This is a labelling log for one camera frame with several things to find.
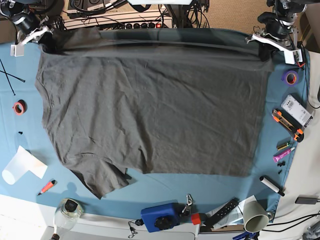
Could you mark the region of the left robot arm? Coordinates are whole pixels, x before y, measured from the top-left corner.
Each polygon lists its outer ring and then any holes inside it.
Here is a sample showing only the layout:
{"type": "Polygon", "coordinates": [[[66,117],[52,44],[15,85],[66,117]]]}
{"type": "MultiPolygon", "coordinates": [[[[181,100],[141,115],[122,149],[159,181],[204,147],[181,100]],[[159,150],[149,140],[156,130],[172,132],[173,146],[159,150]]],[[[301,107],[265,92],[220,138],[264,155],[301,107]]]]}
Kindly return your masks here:
{"type": "Polygon", "coordinates": [[[302,67],[305,57],[302,43],[298,41],[298,30],[294,26],[298,14],[305,12],[307,0],[268,0],[271,12],[263,12],[257,21],[264,25],[263,28],[254,27],[253,34],[248,36],[247,43],[256,41],[259,44],[258,56],[261,61],[267,61],[271,52],[280,51],[288,65],[302,67]]]}

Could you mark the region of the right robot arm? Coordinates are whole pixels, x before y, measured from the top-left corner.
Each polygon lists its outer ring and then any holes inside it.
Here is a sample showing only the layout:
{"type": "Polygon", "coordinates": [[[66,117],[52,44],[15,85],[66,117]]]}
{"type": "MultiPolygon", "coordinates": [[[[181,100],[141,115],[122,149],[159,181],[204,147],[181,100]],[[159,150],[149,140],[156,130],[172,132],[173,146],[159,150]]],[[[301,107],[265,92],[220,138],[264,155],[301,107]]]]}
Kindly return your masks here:
{"type": "Polygon", "coordinates": [[[42,49],[51,53],[57,48],[53,37],[54,29],[48,25],[50,12],[57,4],[56,0],[46,0],[44,9],[35,9],[41,0],[2,0],[0,15],[9,20],[15,29],[15,44],[10,47],[10,55],[22,57],[25,45],[29,42],[42,46],[42,49]]]}

